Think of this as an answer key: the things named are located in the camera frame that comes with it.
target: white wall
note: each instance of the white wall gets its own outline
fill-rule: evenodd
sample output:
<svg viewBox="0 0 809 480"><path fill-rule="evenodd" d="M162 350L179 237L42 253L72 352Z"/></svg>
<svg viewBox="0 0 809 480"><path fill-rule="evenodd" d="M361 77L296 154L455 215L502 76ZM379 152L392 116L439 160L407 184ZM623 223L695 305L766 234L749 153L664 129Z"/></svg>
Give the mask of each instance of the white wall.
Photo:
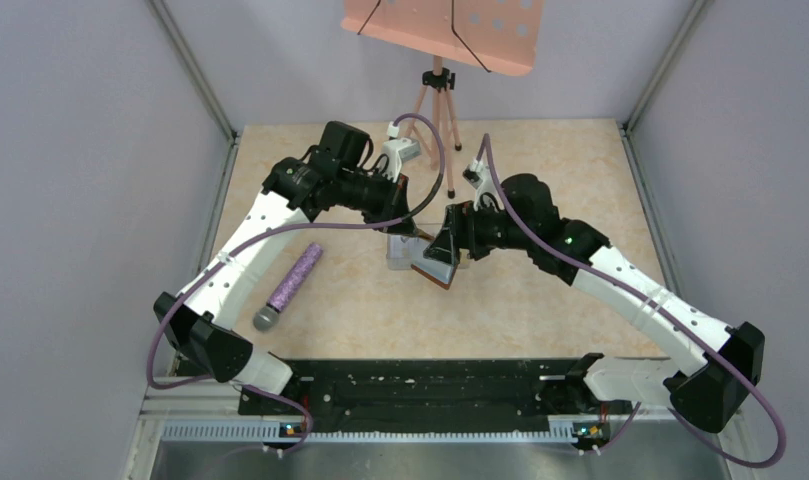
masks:
<svg viewBox="0 0 809 480"><path fill-rule="evenodd" d="M0 479L119 478L226 152L144 1L0 1Z"/></svg>
<svg viewBox="0 0 809 480"><path fill-rule="evenodd" d="M413 108L431 68L427 54L344 31L342 0L168 3L238 129L386 120ZM450 65L458 115L626 120L691 3L546 0L529 75Z"/></svg>
<svg viewBox="0 0 809 480"><path fill-rule="evenodd" d="M636 139L685 295L766 334L790 439L772 478L809 479L809 0L713 3Z"/></svg>

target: beige floor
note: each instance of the beige floor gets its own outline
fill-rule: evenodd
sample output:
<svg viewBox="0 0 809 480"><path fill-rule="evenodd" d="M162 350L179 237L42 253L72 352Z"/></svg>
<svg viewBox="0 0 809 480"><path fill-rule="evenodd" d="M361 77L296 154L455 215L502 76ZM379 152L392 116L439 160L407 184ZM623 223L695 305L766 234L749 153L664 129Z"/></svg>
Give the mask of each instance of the beige floor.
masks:
<svg viewBox="0 0 809 480"><path fill-rule="evenodd" d="M355 124L380 145L385 124ZM216 248L244 218L269 169L300 157L323 125L249 126L224 206ZM460 202L474 193L462 177L480 136L492 136L502 178L530 172L545 181L563 216L587 221L652 278L661 281L651 237L613 120L504 120L460 123L454 153ZM410 205L433 183L426 156L405 165ZM442 194L419 222L442 222ZM361 223L343 208L319 221ZM251 318L310 242L325 248L319 265L270 332ZM415 272L386 266L387 237L371 231L304 231L279 257L246 303L237 330L290 358L565 357L587 352L660 355L657 347L596 299L540 272L524 252L494 251L458 270L449 291Z"/></svg>

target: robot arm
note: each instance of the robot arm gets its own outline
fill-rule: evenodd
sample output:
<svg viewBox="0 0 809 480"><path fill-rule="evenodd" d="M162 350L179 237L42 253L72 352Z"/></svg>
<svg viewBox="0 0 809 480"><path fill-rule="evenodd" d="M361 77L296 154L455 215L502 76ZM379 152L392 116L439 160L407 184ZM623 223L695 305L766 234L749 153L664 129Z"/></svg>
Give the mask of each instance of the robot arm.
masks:
<svg viewBox="0 0 809 480"><path fill-rule="evenodd" d="M616 285L545 252L501 210L488 167L475 160L464 173L476 189L474 202L449 205L440 233L425 256L457 265L460 249L473 260L494 248L525 250L533 263L608 304L651 338L670 358L628 359L585 356L575 369L601 401L631 400L674 408L693 425L719 432L748 392L704 350L673 328L659 312L666 308L740 370L752 383L760 377L763 334L749 323L731 328L687 304L642 273L601 232L579 220L560 218L548 186L531 174L505 179L501 188L514 210L537 235L559 252L590 265L645 294L643 303Z"/></svg>
<svg viewBox="0 0 809 480"><path fill-rule="evenodd" d="M166 337L186 358L219 382L230 380L280 393L292 376L288 365L233 331L240 310L254 286L297 231L265 238L237 254L236 247L261 232L292 224L313 222L322 210L341 205L362 212L366 223L377 223L410 213L408 178L400 166L418 155L418 143L409 139L385 142L382 168L363 170L358 162L369 135L341 122L329 122L318 146L304 158L278 162L239 228L207 268L177 296L164 292L154 303L162 320L184 292L218 263L224 266L193 292L171 318ZM417 235L412 219L383 229L387 233Z"/></svg>

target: pink board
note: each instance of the pink board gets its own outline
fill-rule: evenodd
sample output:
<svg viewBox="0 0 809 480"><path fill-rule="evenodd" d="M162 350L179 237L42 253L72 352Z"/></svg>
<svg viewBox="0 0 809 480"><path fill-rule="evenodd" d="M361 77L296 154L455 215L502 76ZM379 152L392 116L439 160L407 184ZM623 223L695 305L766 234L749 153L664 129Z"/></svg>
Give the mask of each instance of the pink board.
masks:
<svg viewBox="0 0 809 480"><path fill-rule="evenodd" d="M494 72L525 75L534 67L545 0L456 0L454 26ZM342 28L357 32L377 0L345 0ZM451 0L381 0L362 35L479 65L451 32Z"/></svg>

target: glittery purple cylinder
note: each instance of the glittery purple cylinder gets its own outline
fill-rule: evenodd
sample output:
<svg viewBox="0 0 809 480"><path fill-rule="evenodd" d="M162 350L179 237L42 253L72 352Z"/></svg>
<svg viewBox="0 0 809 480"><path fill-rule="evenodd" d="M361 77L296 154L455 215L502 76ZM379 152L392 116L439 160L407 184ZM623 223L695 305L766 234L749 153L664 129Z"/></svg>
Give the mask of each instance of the glittery purple cylinder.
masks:
<svg viewBox="0 0 809 480"><path fill-rule="evenodd" d="M292 269L289 270L289 273L286 274L283 281L280 282L280 285L274 290L266 304L278 312L282 312L292 301L292 298L295 297L295 294L298 293L301 284L304 283L313 267L316 266L316 262L322 257L322 252L324 250L321 245L311 243L301 254L298 261L295 262L295 265L292 266Z"/></svg>

